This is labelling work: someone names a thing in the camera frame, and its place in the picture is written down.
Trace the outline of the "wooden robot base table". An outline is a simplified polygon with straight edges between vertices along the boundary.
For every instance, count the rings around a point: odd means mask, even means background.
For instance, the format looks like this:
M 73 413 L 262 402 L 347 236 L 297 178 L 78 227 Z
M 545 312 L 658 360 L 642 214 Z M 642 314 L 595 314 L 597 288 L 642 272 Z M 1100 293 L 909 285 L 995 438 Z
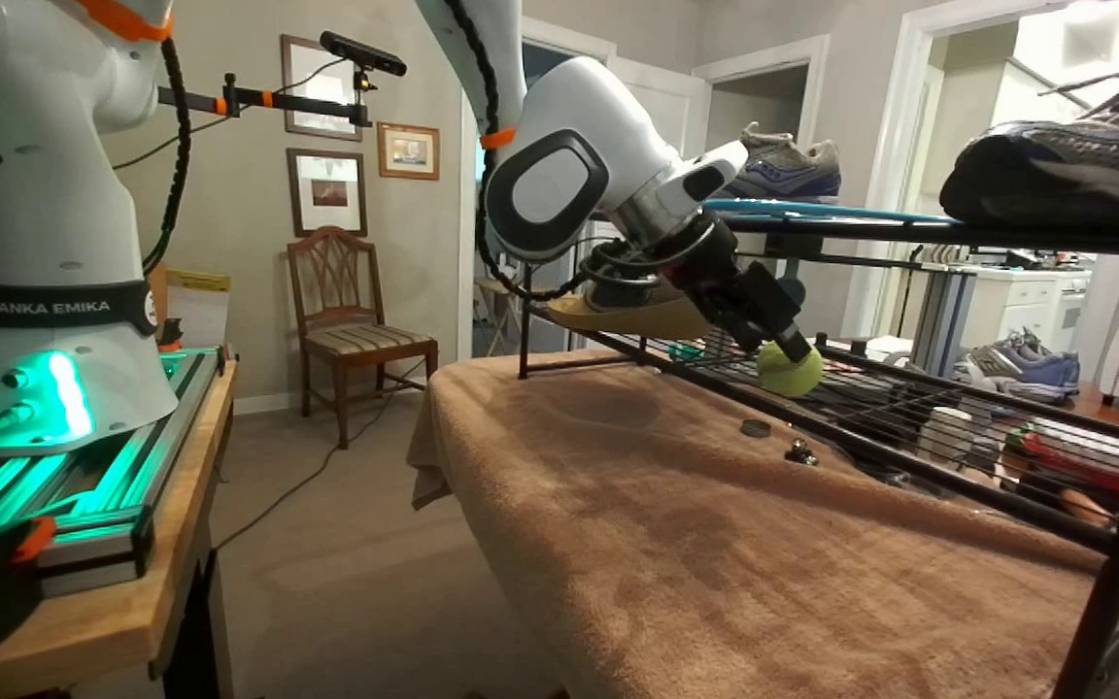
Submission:
M 177 410 L 117 438 L 0 459 L 0 699 L 133 680 L 222 699 L 211 498 L 241 360 L 162 357 Z

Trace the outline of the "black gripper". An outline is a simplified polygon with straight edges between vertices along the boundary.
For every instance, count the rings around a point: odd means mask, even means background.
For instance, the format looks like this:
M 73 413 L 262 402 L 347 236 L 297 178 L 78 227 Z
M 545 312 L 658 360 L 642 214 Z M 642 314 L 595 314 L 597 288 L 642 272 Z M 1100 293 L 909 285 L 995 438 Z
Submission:
M 806 360 L 811 346 L 797 332 L 799 301 L 767 265 L 742 268 L 736 252 L 740 243 L 716 214 L 692 217 L 659 245 L 664 275 L 706 322 L 724 327 L 746 354 L 778 342 L 794 364 Z

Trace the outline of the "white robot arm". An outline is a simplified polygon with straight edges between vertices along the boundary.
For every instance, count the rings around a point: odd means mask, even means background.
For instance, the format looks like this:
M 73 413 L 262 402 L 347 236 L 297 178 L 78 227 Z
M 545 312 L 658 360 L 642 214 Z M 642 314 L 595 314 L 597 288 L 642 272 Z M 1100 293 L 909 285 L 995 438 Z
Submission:
M 157 105 L 192 116 L 175 0 L 0 0 L 0 456 L 58 456 L 177 410 L 157 350 L 136 204 L 100 138 Z M 477 245 L 525 265 L 566 252 L 595 217 L 597 261 L 658 272 L 740 346 L 811 360 L 797 301 L 736 261 L 706 209 L 746 148 L 701 160 L 659 140 L 595 60 L 519 65 L 519 0 L 416 0 L 474 105 L 484 178 Z

